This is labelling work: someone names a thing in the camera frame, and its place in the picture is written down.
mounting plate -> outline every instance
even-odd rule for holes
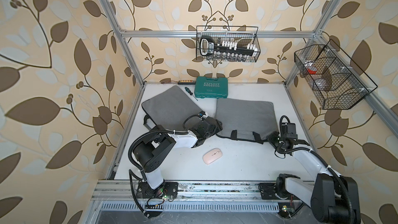
[[[167,191],[167,196],[173,196],[173,198],[177,197],[178,183],[166,182],[164,189]],[[152,189],[149,187],[149,185],[146,182],[139,182],[137,188],[137,198],[148,199],[152,198],[152,196]]]
[[[262,200],[280,200],[280,198],[275,195],[275,183],[260,183],[258,189],[260,190]],[[293,200],[300,200],[292,194],[289,194],[286,200],[290,201],[291,196],[293,196]]]

wallpaper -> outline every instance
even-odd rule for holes
[[[343,0],[323,34],[351,55],[398,115],[398,0]]]
[[[98,0],[0,1],[0,223],[76,224],[139,87]]]
[[[370,75],[379,86],[374,93],[397,113],[398,1],[343,0],[335,14],[324,35]],[[398,138],[364,100],[346,111],[321,110],[300,75],[289,89],[319,154],[357,182],[362,223],[398,223]]]
[[[257,26],[313,30],[329,0],[109,0],[126,30],[188,30],[188,26]]]
[[[184,38],[129,38],[129,47],[147,82],[196,80],[198,76],[227,77],[233,82],[283,82],[294,65],[302,38],[260,38],[257,62],[208,61],[196,57],[195,41]]]

wireless mouse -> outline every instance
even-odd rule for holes
[[[215,148],[210,152],[207,152],[203,156],[203,161],[205,164],[211,164],[212,162],[216,161],[218,158],[222,157],[222,152],[219,148]]]

black wire mesh basket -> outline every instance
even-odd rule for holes
[[[196,26],[196,57],[208,61],[256,62],[261,50],[258,27]]]
[[[349,61],[346,65],[340,57]],[[373,92],[376,83],[332,39],[295,52],[295,63],[322,109],[351,109]]]

white platform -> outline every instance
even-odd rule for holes
[[[147,85],[141,102],[166,91],[173,85]],[[194,91],[194,85],[188,87]],[[305,140],[304,131],[282,84],[230,84],[228,98],[272,102],[277,122],[282,115],[286,115],[296,124],[298,138]],[[211,117],[215,116],[216,99],[198,99],[199,101],[193,97],[192,99]],[[143,126],[144,116],[145,113],[140,106],[116,172],[116,180],[128,180],[129,169],[140,175],[138,169],[130,163],[127,152],[132,142],[148,131]],[[202,157],[214,148],[220,148],[223,156],[206,165]],[[274,151],[268,143],[234,141],[214,135],[199,147],[172,149],[160,168],[165,180],[275,181],[280,173],[288,173],[301,177],[302,180],[312,181],[310,175],[295,158],[287,155],[285,159],[280,159],[275,157]]]

